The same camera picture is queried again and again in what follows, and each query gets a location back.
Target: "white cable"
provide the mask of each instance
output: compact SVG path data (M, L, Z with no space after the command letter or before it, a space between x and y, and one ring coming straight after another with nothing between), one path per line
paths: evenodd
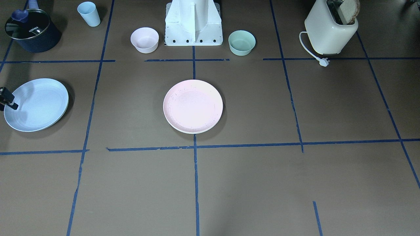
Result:
M330 62L329 60L328 60L328 58L319 58L319 57L317 57L317 56L315 56L312 52L310 52L306 47L305 47L305 45L303 44L303 42L302 42L302 34L303 33L305 33L305 34L307 34L308 32L306 32L306 31L302 31L302 32L300 32L299 33L299 41L300 41L300 44L302 44L302 47L311 55L311 56L313 56L317 61L319 61L319 64L321 65L321 66L323 66L323 67L326 67L326 66L328 66L328 63Z

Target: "pink plate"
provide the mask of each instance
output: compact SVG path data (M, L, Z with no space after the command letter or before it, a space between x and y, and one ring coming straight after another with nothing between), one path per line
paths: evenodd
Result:
M223 101L211 84L190 79L175 84L163 100L168 123L186 134L211 129L222 116Z

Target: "plate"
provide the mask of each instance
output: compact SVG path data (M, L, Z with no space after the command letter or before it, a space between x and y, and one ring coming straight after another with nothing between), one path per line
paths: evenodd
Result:
M22 132L34 132L52 126L68 106L68 92L54 79L35 79L24 83L13 93L18 109L5 106L4 118L10 127Z
M163 100L163 113L168 123L186 134L206 132L222 116L223 101L211 84L197 79L174 85Z

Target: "plastic cup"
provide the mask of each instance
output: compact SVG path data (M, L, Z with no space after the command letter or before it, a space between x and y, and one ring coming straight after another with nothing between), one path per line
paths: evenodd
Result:
M83 2L79 4L79 6L77 7L77 11L83 17L84 21L86 21L86 23L91 27L98 26L101 23L101 20L99 19L98 15L98 10L96 9L94 3Z
M238 56L248 55L255 47L255 37L245 30L237 30L229 35L231 52Z
M141 53L151 53L156 50L159 34L156 30L143 27L136 29L130 37L132 45Z

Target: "pot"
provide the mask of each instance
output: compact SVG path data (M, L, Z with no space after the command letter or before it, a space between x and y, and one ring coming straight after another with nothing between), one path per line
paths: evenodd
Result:
M16 12L24 17L16 18ZM4 28L7 35L28 52L47 51L61 38L61 32L50 16L41 9L16 10L6 21Z

